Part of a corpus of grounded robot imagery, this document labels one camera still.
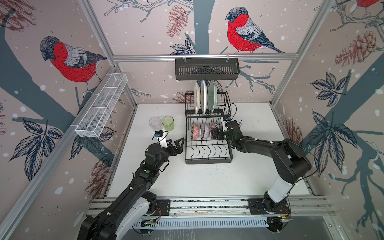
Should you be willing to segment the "green glass tumbler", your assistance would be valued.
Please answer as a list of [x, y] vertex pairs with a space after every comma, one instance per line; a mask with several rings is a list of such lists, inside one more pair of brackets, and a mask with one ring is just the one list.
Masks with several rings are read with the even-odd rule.
[[170, 132], [174, 129], [174, 118], [172, 116], [165, 116], [162, 118], [162, 124], [164, 129]]

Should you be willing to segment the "clear glass tumbler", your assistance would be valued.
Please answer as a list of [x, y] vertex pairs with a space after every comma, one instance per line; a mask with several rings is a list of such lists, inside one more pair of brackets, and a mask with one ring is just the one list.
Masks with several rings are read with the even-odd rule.
[[149, 125], [154, 132], [163, 129], [162, 120], [159, 117], [153, 117], [149, 120]]

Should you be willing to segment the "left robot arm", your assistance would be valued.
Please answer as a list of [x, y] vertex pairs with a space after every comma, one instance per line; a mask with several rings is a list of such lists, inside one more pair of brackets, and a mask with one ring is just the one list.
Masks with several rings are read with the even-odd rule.
[[149, 189], [169, 157], [183, 153], [184, 142], [184, 138], [167, 140], [166, 148], [158, 143], [149, 145], [128, 187], [103, 212], [83, 221], [77, 239], [121, 240], [142, 216], [155, 213], [157, 196]]

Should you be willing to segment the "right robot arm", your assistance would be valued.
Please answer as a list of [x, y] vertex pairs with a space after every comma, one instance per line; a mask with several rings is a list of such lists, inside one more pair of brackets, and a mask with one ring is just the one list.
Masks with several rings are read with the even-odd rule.
[[237, 121], [226, 122], [225, 130], [211, 128], [211, 133], [214, 139], [225, 140], [231, 148], [239, 152], [272, 158], [278, 177], [259, 204], [260, 208], [269, 213], [277, 211], [299, 178], [304, 177], [312, 168], [300, 146], [291, 139], [267, 141], [245, 136]]

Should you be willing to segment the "black two-tier dish rack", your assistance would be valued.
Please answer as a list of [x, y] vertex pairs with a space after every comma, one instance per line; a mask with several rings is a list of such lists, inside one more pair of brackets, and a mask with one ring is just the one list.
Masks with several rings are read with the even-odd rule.
[[186, 151], [185, 162], [187, 165], [201, 164], [222, 164], [230, 163], [233, 159], [233, 153], [229, 143], [225, 140], [214, 140], [212, 135], [207, 140], [202, 140], [202, 132], [199, 140], [192, 140], [192, 124], [197, 124], [201, 128], [201, 124], [205, 123], [211, 127], [213, 122], [220, 125], [220, 129], [224, 130], [225, 120], [231, 117], [231, 102], [226, 92], [219, 92], [217, 105], [213, 114], [209, 110], [203, 115], [202, 110], [195, 114], [194, 109], [194, 93], [185, 94], [185, 117], [186, 117]]

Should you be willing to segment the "pink floral bowl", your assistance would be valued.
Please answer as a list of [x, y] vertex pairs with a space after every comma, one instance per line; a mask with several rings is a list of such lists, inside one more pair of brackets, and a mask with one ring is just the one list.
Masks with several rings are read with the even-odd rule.
[[196, 141], [199, 140], [199, 137], [201, 135], [201, 129], [197, 124], [192, 124], [192, 140]]

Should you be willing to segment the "white plate middle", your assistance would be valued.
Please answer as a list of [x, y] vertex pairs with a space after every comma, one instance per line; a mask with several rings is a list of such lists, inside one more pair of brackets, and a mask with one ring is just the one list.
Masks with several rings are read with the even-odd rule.
[[206, 82], [204, 80], [201, 81], [201, 107], [202, 114], [204, 115], [208, 107], [208, 90]]

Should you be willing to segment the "green plate right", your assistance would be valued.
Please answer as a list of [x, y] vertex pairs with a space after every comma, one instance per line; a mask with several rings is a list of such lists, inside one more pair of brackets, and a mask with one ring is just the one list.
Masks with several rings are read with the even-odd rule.
[[208, 109], [210, 114], [214, 113], [214, 110], [217, 105], [217, 97], [218, 97], [218, 93], [217, 93], [216, 84], [214, 81], [210, 81], [209, 91], [208, 91]]

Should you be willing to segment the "cream plate left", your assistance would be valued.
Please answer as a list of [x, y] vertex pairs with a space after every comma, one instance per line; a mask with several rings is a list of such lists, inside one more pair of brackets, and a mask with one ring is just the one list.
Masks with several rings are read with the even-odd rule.
[[199, 113], [200, 108], [201, 108], [201, 89], [198, 82], [195, 82], [194, 109], [195, 109], [196, 115]]

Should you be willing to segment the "aluminium top crossbar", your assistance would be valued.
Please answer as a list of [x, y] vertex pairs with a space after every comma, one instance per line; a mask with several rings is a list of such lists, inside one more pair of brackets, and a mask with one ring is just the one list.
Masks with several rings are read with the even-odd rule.
[[299, 54], [206, 54], [206, 55], [115, 55], [113, 60], [116, 63], [128, 62], [169, 62], [176, 59], [235, 59], [240, 61], [293, 61]]

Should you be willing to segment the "aluminium front rail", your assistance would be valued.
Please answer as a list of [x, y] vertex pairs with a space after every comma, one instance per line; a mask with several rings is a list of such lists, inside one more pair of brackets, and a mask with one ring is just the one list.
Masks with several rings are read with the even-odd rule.
[[[203, 217], [248, 217], [252, 214], [265, 216], [256, 210], [256, 196], [219, 197], [219, 198], [171, 198], [166, 207], [165, 216], [173, 218], [203, 218]], [[292, 217], [335, 216], [325, 197], [312, 195], [289, 196], [287, 203], [278, 213]]]

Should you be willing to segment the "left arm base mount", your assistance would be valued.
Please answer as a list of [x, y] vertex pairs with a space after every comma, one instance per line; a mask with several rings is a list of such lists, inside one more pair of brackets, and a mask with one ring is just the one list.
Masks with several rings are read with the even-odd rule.
[[150, 201], [145, 198], [140, 198], [140, 200], [144, 200], [145, 207], [148, 207], [147, 212], [142, 215], [143, 217], [162, 217], [170, 214], [171, 200]]

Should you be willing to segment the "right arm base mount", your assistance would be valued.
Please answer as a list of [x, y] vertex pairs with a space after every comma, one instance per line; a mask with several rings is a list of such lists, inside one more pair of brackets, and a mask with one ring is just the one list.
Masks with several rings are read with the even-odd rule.
[[291, 207], [288, 204], [287, 198], [276, 203], [268, 195], [263, 198], [253, 198], [247, 200], [247, 208], [251, 215], [290, 215]]

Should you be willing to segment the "white mesh wall basket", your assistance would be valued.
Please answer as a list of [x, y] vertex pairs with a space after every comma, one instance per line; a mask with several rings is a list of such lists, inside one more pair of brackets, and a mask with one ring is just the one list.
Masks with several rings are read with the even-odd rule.
[[113, 73], [109, 75], [107, 82], [96, 94], [96, 99], [75, 130], [80, 137], [100, 137], [127, 81], [125, 74]]

